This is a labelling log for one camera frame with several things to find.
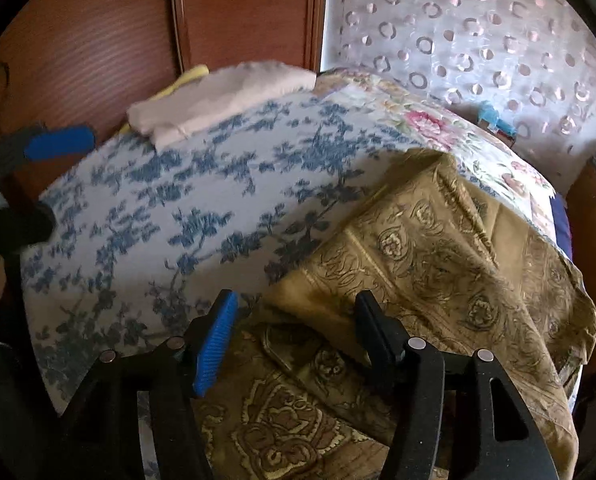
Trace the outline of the wooden wardrobe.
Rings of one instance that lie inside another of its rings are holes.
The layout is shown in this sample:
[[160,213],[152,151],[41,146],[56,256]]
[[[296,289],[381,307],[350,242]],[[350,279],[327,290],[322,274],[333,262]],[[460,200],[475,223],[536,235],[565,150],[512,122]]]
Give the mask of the wooden wardrobe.
[[21,128],[88,125],[185,70],[276,60],[317,70],[325,0],[0,0],[0,144]]

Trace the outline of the blue floral bed sheet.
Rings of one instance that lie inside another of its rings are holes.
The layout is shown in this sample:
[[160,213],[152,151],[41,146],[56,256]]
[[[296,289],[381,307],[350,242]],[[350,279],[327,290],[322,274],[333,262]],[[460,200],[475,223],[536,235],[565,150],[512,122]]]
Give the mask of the blue floral bed sheet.
[[424,148],[429,113],[410,94],[298,93],[157,150],[120,133],[54,182],[57,228],[22,258],[42,389],[66,411],[104,350],[126,356],[177,336],[224,288],[254,309],[302,263],[321,308],[348,311],[376,272],[322,248],[391,162]]

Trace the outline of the blue tissue box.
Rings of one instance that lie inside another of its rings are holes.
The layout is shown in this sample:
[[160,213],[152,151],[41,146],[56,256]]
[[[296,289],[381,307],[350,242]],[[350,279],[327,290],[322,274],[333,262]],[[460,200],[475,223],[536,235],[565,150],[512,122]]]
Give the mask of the blue tissue box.
[[501,117],[500,113],[487,101],[481,102],[477,110],[477,126],[496,136],[509,148],[515,145],[517,130]]

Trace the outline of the white circle-pattern curtain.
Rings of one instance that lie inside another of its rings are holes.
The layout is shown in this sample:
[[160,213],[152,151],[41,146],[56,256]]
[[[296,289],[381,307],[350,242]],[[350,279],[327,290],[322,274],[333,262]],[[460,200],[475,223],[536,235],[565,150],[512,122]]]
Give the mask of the white circle-pattern curtain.
[[321,65],[465,116],[491,104],[560,192],[596,147],[596,38],[567,0],[326,0]]

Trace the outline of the beige folded pillow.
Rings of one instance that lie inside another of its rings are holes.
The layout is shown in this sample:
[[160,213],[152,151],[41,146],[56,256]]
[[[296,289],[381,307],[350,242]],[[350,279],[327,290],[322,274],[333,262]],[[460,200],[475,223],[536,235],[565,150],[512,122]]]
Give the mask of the beige folded pillow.
[[311,91],[316,74],[278,61],[244,62],[186,82],[167,96],[131,105],[133,131],[161,151],[267,101]]

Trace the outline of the floral quilt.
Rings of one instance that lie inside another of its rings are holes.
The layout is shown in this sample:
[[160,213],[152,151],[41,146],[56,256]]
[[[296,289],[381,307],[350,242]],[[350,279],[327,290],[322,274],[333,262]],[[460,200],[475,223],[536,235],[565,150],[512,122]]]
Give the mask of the floral quilt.
[[424,148],[447,152],[465,178],[524,217],[572,257],[564,200],[529,162],[498,138],[440,104],[367,70],[337,68],[316,78],[314,93],[397,130]]

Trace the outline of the olive gold patterned garment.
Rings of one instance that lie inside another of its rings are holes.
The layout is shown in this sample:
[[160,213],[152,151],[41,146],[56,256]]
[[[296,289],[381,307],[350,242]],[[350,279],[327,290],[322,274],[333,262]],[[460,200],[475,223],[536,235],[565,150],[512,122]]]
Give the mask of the olive gold patterned garment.
[[333,237],[235,328],[220,376],[195,403],[219,479],[369,479],[394,429],[355,336],[356,294],[435,348],[490,349],[511,376],[560,478],[579,439],[568,408],[596,341],[578,268],[517,214],[408,151]]

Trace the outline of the yellow plush toy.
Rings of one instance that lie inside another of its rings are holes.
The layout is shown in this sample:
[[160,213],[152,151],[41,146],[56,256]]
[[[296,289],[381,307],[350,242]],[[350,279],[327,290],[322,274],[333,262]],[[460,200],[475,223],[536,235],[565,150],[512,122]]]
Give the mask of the yellow plush toy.
[[[149,96],[146,102],[158,101],[165,98],[166,96],[171,96],[171,94],[175,92],[178,88],[181,88],[185,86],[185,84],[189,84],[191,81],[194,81],[196,79],[206,77],[209,73],[209,67],[205,64],[195,65],[194,67],[191,67],[189,70],[185,70],[185,72],[183,72],[182,75],[179,76],[179,78],[177,78],[176,81],[173,82],[173,84],[170,84],[168,87],[165,87],[153,96]],[[138,133],[138,130],[134,129],[127,121],[124,122],[122,127],[116,133],[124,134],[132,131]]]

